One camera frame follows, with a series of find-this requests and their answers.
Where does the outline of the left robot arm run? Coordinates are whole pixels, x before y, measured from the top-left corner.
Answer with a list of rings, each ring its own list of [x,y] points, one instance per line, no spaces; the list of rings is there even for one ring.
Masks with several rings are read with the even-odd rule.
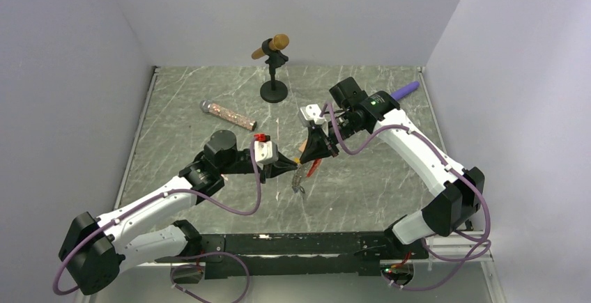
[[[53,280],[57,295],[68,295],[59,281],[68,272],[73,291],[95,294],[122,272],[159,258],[195,259],[202,251],[202,236],[187,220],[149,233],[152,226],[204,201],[240,216],[253,215],[261,205],[261,186],[269,178],[295,171],[298,165],[281,154],[267,134],[255,134],[250,146],[239,149],[229,130],[212,134],[193,161],[160,188],[111,212],[76,216],[59,250],[61,264]],[[252,174],[256,198],[250,210],[237,210],[213,198],[225,185],[225,176]]]

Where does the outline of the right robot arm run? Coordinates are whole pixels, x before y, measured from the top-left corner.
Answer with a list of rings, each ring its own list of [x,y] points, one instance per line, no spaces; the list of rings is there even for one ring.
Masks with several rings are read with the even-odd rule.
[[[298,116],[308,130],[302,163],[335,157],[340,150],[349,155],[345,139],[366,131],[389,145],[416,172],[433,196],[423,209],[396,220],[385,230],[385,251],[401,258],[412,243],[431,235],[447,237],[483,205],[485,177],[477,167],[466,169],[428,139],[387,92],[368,95],[352,77],[329,90],[342,109],[336,116],[330,103],[309,104]]]

